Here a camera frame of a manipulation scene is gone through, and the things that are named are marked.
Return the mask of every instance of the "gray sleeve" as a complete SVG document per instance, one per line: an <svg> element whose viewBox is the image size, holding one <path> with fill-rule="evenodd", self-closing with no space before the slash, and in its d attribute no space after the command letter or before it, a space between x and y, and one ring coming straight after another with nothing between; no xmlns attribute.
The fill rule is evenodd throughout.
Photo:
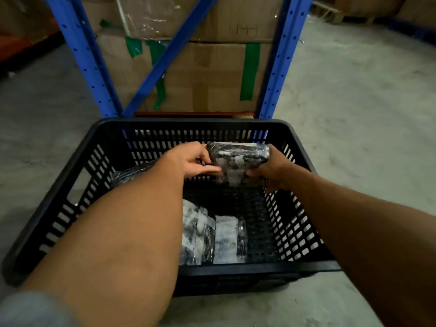
<svg viewBox="0 0 436 327"><path fill-rule="evenodd" d="M0 327L80 327L66 307L41 292L19 292L0 305Z"/></svg>

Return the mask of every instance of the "concrete floor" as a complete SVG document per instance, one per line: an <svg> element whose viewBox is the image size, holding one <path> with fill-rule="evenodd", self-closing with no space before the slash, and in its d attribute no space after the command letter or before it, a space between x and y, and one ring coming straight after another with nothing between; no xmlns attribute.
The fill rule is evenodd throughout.
<svg viewBox="0 0 436 327"><path fill-rule="evenodd" d="M319 174L436 214L436 48L379 27L308 18L275 118ZM0 256L99 118L66 46L0 83ZM11 291L1 285L0 298ZM165 326L379 326L341 272L281 292L177 298Z"/></svg>

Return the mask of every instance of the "person's left hand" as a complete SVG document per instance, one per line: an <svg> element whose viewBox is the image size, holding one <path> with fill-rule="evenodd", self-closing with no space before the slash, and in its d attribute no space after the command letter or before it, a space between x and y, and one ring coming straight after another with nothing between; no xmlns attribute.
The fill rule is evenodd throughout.
<svg viewBox="0 0 436 327"><path fill-rule="evenodd" d="M179 144L168 150L165 155L169 158L175 158L181 163L185 178L204 173L220 173L222 171L219 166L203 165L197 160L200 158L206 164L212 163L206 149L206 144L201 144L198 141Z"/></svg>

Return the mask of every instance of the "black plastic basket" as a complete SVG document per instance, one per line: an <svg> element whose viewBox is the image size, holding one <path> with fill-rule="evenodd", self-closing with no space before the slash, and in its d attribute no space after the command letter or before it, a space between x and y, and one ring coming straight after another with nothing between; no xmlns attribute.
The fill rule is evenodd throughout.
<svg viewBox="0 0 436 327"><path fill-rule="evenodd" d="M186 141L272 143L291 161L315 171L297 135L283 121L101 120L91 127L3 260L6 282L18 286L32 272L77 217L110 190L113 171L155 159ZM183 197L215 214L242 216L248 262L181 266L175 296L262 291L340 269L292 192L266 195L262 189L223 188L212 180L187 180Z"/></svg>

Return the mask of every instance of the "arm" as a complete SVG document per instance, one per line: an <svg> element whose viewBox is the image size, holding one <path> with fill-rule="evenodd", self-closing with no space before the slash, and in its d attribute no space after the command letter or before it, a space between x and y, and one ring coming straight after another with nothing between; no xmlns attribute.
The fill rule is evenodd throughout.
<svg viewBox="0 0 436 327"><path fill-rule="evenodd" d="M190 142L165 153L133 181L97 200L22 286L67 305L86 326L154 326L177 279L183 178L217 172Z"/></svg>
<svg viewBox="0 0 436 327"><path fill-rule="evenodd" d="M248 175L267 192L292 190L327 247L386 326L436 321L436 218L336 185L291 163L270 145L270 159Z"/></svg>

